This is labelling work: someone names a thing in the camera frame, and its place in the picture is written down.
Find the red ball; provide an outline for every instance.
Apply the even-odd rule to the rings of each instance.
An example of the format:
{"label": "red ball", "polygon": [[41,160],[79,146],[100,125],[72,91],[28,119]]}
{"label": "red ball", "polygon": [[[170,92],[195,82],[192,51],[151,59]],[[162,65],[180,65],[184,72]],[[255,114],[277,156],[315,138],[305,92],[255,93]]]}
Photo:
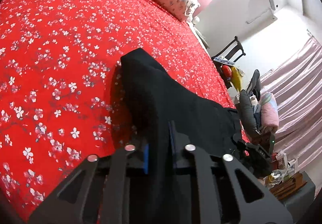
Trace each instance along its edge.
{"label": "red ball", "polygon": [[223,71],[223,74],[225,75],[226,78],[231,78],[232,72],[231,72],[231,69],[228,65],[223,65],[222,71]]}

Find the red bedsheet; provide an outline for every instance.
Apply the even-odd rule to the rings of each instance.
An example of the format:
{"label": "red bedsheet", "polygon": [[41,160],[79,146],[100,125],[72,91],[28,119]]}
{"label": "red bedsheet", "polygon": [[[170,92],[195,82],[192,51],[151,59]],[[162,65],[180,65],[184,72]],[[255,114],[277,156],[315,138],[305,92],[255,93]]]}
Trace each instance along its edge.
{"label": "red bedsheet", "polygon": [[233,107],[188,25],[151,0],[3,0],[0,11],[0,187],[24,220],[86,156],[135,131],[123,54],[142,47],[190,91]]}

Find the mattress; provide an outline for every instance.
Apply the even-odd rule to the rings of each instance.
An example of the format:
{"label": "mattress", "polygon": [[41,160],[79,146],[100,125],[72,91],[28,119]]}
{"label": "mattress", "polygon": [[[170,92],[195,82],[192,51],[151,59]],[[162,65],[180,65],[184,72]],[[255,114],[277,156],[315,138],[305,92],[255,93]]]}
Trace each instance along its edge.
{"label": "mattress", "polygon": [[136,132],[120,57],[139,47],[190,91],[234,107],[187,23],[152,0],[2,0],[0,188],[24,220],[84,158]]}

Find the bed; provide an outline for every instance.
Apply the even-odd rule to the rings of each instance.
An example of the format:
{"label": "bed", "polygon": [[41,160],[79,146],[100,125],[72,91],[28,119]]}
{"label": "bed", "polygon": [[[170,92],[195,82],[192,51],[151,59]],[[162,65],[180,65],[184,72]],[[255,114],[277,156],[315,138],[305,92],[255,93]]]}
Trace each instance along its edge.
{"label": "bed", "polygon": [[139,47],[190,91],[234,107],[188,24],[152,0],[2,0],[0,188],[23,220],[86,156],[136,132],[120,57]]}

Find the rolled blanket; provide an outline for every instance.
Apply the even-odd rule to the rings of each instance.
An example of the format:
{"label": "rolled blanket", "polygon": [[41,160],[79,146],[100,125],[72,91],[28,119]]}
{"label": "rolled blanket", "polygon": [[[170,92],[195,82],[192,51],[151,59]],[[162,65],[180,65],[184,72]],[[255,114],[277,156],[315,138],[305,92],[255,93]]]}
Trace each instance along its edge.
{"label": "rolled blanket", "polygon": [[260,100],[261,105],[261,129],[262,133],[275,133],[279,127],[279,115],[277,103],[272,93],[267,92]]}

